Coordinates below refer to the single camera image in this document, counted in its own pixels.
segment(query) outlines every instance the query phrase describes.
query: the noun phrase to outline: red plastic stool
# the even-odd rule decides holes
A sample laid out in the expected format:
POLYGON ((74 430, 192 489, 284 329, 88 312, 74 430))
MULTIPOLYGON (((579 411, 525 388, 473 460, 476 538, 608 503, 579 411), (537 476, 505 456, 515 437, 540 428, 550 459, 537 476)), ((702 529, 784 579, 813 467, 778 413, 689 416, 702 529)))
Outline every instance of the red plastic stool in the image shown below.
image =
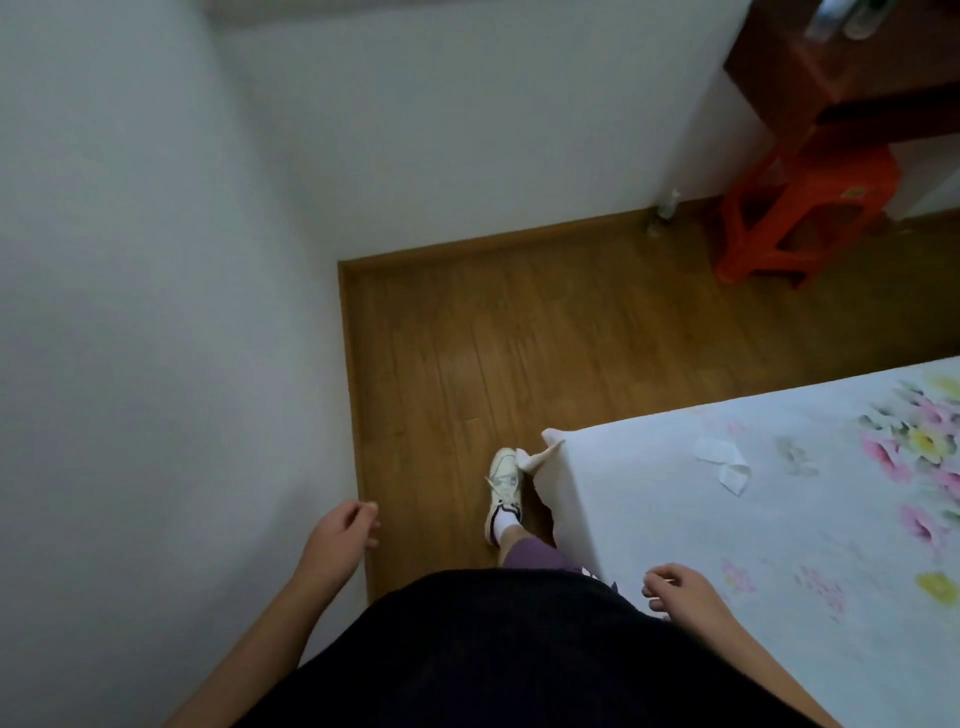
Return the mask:
POLYGON ((720 206, 727 250, 713 269, 724 283, 737 283, 753 271, 792 271, 804 280, 819 271, 838 249, 855 241, 897 191, 900 169, 886 146, 841 152, 829 157, 790 157, 774 150, 750 171, 720 206), (762 178, 778 171, 774 184, 762 178), (748 227, 744 205, 775 198, 748 227), (836 224, 824 206, 857 206, 851 221, 836 224), (812 219, 815 245, 786 249, 781 243, 800 223, 812 219))

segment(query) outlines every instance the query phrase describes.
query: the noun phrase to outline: black shirt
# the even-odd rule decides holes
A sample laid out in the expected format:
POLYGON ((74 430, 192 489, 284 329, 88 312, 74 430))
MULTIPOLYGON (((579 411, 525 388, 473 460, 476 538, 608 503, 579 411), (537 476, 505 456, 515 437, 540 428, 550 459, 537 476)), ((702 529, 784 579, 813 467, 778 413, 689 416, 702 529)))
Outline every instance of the black shirt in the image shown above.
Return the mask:
POLYGON ((464 570, 375 602, 237 725, 814 724, 595 579, 464 570))

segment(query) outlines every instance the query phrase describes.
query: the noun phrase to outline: bed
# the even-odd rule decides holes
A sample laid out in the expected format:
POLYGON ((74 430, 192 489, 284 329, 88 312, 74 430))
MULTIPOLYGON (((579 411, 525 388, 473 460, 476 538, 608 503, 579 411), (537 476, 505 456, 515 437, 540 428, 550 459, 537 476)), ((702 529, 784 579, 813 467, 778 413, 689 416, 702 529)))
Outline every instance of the bed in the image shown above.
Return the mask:
POLYGON ((847 728, 956 726, 959 425, 957 357, 546 430, 521 461, 557 546, 638 609, 685 563, 847 728))

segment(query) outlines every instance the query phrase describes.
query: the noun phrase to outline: shoe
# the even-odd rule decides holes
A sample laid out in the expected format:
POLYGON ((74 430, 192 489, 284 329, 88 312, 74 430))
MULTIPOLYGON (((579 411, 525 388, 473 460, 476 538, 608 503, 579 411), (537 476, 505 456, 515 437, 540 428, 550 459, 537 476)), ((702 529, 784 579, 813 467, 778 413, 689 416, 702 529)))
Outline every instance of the shoe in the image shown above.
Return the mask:
POLYGON ((484 528, 487 543, 496 546, 493 538, 493 518, 496 512, 510 511, 519 521, 523 517, 523 506, 520 505, 520 468, 516 466, 516 450, 501 448, 493 456, 490 463, 490 474, 487 476, 490 483, 490 513, 487 514, 487 525, 484 528))

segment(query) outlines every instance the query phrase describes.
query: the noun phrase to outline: floor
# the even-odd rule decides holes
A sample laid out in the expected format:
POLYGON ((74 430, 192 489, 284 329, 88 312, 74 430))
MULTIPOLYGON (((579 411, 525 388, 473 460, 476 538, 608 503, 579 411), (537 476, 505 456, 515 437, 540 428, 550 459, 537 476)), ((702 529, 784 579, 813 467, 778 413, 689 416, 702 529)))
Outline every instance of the floor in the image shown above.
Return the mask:
MULTIPOLYGON (((345 277, 371 597, 484 568, 497 448, 960 354, 960 223, 862 241, 801 290, 713 279, 708 236, 636 223, 345 277)), ((532 488, 528 527, 549 538, 532 488)))

